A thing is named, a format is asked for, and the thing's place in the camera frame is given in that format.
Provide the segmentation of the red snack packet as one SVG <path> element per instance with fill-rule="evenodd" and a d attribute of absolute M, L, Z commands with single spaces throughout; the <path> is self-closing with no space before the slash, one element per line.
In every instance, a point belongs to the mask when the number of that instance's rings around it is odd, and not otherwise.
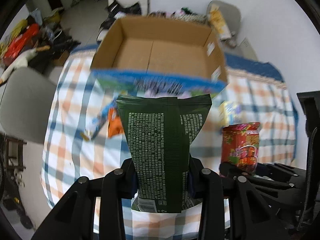
<path fill-rule="evenodd" d="M 259 127 L 259 122 L 224 127 L 221 162 L 229 162 L 247 173 L 254 173 L 258 164 Z"/>

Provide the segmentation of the yellow blue tissue pack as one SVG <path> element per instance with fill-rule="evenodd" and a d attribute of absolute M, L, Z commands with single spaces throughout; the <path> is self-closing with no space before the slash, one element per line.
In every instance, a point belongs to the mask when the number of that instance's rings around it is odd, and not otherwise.
<path fill-rule="evenodd" d="M 241 123 L 241 107 L 232 101 L 224 101 L 218 107 L 220 124 L 222 127 Z"/>

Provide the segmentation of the green snack packet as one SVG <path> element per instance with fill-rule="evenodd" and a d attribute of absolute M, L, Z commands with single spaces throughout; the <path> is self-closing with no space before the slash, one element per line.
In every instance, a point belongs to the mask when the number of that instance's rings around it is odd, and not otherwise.
<path fill-rule="evenodd" d="M 206 122 L 210 95 L 186 99 L 123 95 L 116 104 L 138 177 L 139 208 L 180 213 L 188 195 L 190 145 Z"/>

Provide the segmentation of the grey flat board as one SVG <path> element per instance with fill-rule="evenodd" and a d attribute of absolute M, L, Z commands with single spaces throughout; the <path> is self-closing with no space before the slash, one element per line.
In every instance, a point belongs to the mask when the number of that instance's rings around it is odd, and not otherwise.
<path fill-rule="evenodd" d="M 242 42 L 238 45 L 238 48 L 242 54 L 242 57 L 252 61 L 258 61 L 258 57 L 255 53 L 255 50 L 253 49 L 247 38 L 244 38 L 242 40 Z"/>

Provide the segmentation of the yellow snack box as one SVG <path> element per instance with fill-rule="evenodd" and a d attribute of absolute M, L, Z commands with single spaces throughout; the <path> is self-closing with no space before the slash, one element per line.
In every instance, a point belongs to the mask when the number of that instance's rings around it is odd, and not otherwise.
<path fill-rule="evenodd" d="M 229 27 L 223 17 L 220 7 L 217 4 L 212 4 L 208 13 L 208 21 L 212 25 L 218 35 L 220 40 L 228 40 L 232 37 Z"/>

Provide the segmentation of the blue white wrapper bar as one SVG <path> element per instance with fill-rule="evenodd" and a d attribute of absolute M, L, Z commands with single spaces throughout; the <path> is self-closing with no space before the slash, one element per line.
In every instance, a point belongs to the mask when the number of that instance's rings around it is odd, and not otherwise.
<path fill-rule="evenodd" d="M 116 117 L 116 101 L 112 100 L 95 118 L 92 119 L 91 123 L 85 127 L 84 131 L 80 132 L 81 137 L 85 141 L 93 140 L 98 135 L 104 124 L 108 124 L 109 127 L 110 124 L 115 121 Z"/>

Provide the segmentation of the plaid quilt on table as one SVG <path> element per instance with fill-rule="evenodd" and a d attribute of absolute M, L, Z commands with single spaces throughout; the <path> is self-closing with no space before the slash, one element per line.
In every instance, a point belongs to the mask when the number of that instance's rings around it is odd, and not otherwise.
<path fill-rule="evenodd" d="M 41 184 L 53 207 L 81 176 L 103 177 L 130 157 L 124 135 L 109 138 L 102 128 L 95 139 L 85 141 L 87 124 L 116 96 L 101 88 L 90 73 L 97 45 L 72 51 L 60 74 L 52 101 L 42 155 Z M 227 55 L 229 83 L 213 99 L 207 120 L 192 142 L 191 155 L 218 171 L 222 134 L 218 107 L 237 103 L 243 123 L 259 122 L 261 163 L 290 164 L 296 155 L 298 113 L 284 80 L 274 66 Z M 178 214 L 151 215 L 133 210 L 123 200 L 127 239 L 193 239 L 198 235 L 201 205 Z"/>

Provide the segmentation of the open cardboard box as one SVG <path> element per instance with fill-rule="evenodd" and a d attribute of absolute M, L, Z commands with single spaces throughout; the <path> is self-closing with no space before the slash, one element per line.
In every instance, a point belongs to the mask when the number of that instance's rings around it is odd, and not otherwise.
<path fill-rule="evenodd" d="M 216 92 L 228 83 L 216 32 L 202 24 L 127 16 L 114 22 L 93 57 L 91 70 L 132 71 L 203 81 Z"/>

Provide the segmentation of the patterned tote bag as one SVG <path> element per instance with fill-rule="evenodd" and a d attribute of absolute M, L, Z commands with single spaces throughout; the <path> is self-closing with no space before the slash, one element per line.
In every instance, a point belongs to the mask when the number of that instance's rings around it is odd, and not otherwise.
<path fill-rule="evenodd" d="M 206 24 L 207 22 L 206 15 L 193 12 L 187 7 L 182 7 L 180 10 L 176 10 L 171 14 L 170 18 L 198 24 Z"/>

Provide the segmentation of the small cardboard box on floor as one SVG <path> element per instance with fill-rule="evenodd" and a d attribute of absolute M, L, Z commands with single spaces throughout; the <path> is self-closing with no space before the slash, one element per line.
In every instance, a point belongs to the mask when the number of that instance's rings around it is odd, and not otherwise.
<path fill-rule="evenodd" d="M 69 57 L 69 51 L 65 50 L 58 59 L 53 60 L 55 67 L 63 67 Z"/>

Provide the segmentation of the grey chair near table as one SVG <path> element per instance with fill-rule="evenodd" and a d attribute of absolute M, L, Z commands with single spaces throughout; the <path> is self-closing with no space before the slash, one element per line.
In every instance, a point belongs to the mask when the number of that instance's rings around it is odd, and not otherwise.
<path fill-rule="evenodd" d="M 11 137 L 43 144 L 56 84 L 31 68 L 12 72 L 1 98 L 1 128 Z"/>

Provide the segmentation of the yellow bag on floor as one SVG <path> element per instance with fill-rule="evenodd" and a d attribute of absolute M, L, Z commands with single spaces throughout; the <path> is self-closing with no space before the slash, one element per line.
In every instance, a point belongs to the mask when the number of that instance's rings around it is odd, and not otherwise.
<path fill-rule="evenodd" d="M 59 24 L 61 22 L 61 15 L 64 13 L 64 7 L 56 8 L 52 11 L 52 14 L 43 19 L 45 25 L 50 23 Z"/>

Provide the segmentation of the white goose plush toy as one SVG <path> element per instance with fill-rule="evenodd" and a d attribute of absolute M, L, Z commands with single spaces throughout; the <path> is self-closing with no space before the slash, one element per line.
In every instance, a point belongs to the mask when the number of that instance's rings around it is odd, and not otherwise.
<path fill-rule="evenodd" d="M 28 67 L 28 61 L 33 59 L 39 52 L 47 51 L 50 49 L 50 46 L 42 46 L 33 49 L 29 49 L 21 53 L 11 64 L 10 66 L 3 72 L 1 75 L 0 83 L 5 83 L 10 74 L 19 68 Z"/>

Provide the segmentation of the red plastic bag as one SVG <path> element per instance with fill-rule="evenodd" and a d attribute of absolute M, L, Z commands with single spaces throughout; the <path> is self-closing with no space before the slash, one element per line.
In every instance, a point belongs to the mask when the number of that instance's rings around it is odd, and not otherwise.
<path fill-rule="evenodd" d="M 32 38 L 39 33 L 39 25 L 34 23 L 20 36 L 13 39 L 9 44 L 7 51 L 2 56 L 2 63 L 9 66 L 18 57 L 22 49 L 28 44 L 33 43 Z"/>

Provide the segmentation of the grey chair by wall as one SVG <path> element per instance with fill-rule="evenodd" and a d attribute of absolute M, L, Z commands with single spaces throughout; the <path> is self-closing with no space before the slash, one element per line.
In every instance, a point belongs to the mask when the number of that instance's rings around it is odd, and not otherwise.
<path fill-rule="evenodd" d="M 220 11 L 225 18 L 225 21 L 229 27 L 229 30 L 231 32 L 232 37 L 228 40 L 220 40 L 223 42 L 224 45 L 228 46 L 229 48 L 234 49 L 238 44 L 237 44 L 237 35 L 240 30 L 240 24 L 241 24 L 241 12 L 240 10 L 229 3 L 223 2 L 221 0 L 213 0 L 209 3 L 207 7 L 207 22 L 210 25 L 208 21 L 208 13 L 210 10 L 210 7 L 212 4 L 217 4 L 220 7 Z"/>

